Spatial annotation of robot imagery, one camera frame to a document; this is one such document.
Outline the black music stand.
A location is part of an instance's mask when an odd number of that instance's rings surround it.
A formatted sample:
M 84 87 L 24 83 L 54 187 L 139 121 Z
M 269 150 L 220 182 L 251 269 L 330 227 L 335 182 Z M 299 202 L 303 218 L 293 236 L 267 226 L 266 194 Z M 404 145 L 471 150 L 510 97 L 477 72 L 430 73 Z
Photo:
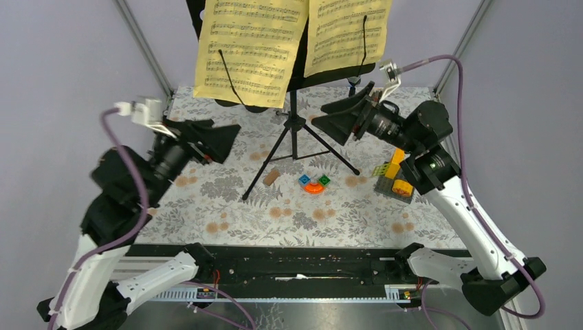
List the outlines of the black music stand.
M 202 19 L 204 16 L 205 3 L 207 1 L 187 1 L 188 10 L 192 20 L 192 25 L 196 31 L 197 38 L 201 35 Z M 277 142 L 272 147 L 268 156 L 265 158 L 262 167 L 259 169 L 252 183 L 248 189 L 243 193 L 242 199 L 247 200 L 255 187 L 256 183 L 260 179 L 260 176 L 264 173 L 267 165 L 271 162 L 276 161 L 274 157 L 275 152 L 278 150 L 281 142 L 284 140 L 286 135 L 291 136 L 291 154 L 289 158 L 293 160 L 299 160 L 298 156 L 298 137 L 297 134 L 301 130 L 308 132 L 313 138 L 315 138 L 321 145 L 326 148 L 326 153 L 332 153 L 336 156 L 342 163 L 344 163 L 355 175 L 359 175 L 360 171 L 349 163 L 339 152 L 337 152 L 332 146 L 324 141 L 312 128 L 306 123 L 306 119 L 298 115 L 298 97 L 297 91 L 299 89 L 304 89 L 308 87 L 313 87 L 321 83 L 330 83 L 341 78 L 347 78 L 349 74 L 356 72 L 357 67 L 347 67 L 342 69 L 336 69 L 331 71 L 325 71 L 323 73 L 315 74 L 305 78 L 303 76 L 303 70 L 305 68 L 305 61 L 307 56 L 307 32 L 308 32 L 308 19 L 305 25 L 304 32 L 302 34 L 298 52 L 296 55 L 296 61 L 294 63 L 294 68 L 292 71 L 291 79 L 287 87 L 286 96 L 289 97 L 289 111 L 284 112 L 282 110 L 277 111 L 277 115 L 285 116 L 286 121 L 284 122 L 284 129 L 280 134 Z

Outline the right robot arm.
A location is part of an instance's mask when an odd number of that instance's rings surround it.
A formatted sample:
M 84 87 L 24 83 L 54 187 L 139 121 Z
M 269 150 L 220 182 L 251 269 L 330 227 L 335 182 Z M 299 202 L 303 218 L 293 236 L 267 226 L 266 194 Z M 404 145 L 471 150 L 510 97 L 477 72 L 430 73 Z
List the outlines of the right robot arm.
M 546 272 L 538 257 L 525 256 L 498 229 L 472 194 L 462 170 L 441 142 L 452 131 L 445 106 L 420 103 L 402 116 L 396 104 L 375 100 L 372 85 L 326 104 L 313 125 L 339 144 L 370 134 L 403 150 L 405 180 L 447 219 L 472 257 L 470 263 L 413 243 L 396 256 L 394 273 L 403 283 L 427 278 L 459 290 L 479 313 L 502 309 Z

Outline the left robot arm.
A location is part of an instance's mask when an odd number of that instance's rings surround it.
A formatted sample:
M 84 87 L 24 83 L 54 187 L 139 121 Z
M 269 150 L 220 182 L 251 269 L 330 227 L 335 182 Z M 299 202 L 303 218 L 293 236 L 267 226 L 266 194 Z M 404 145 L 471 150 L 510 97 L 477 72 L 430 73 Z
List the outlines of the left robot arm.
M 179 283 L 206 282 L 217 275 L 215 258 L 200 243 L 128 280 L 112 273 L 151 220 L 167 190 L 191 162 L 226 161 L 241 129 L 212 120 L 167 122 L 148 158 L 121 144 L 105 152 L 91 178 L 100 194 L 80 225 L 74 261 L 59 293 L 41 301 L 38 312 L 50 329 L 118 329 L 140 305 Z

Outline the yellow sheet music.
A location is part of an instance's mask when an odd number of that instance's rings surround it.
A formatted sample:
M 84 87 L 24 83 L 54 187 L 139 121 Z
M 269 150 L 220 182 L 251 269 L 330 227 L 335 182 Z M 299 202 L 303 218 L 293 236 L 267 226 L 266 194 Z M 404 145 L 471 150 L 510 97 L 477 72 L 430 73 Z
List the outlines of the yellow sheet music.
M 381 60 L 391 0 L 310 1 L 304 76 Z
M 282 108 L 308 1 L 207 1 L 193 96 Z

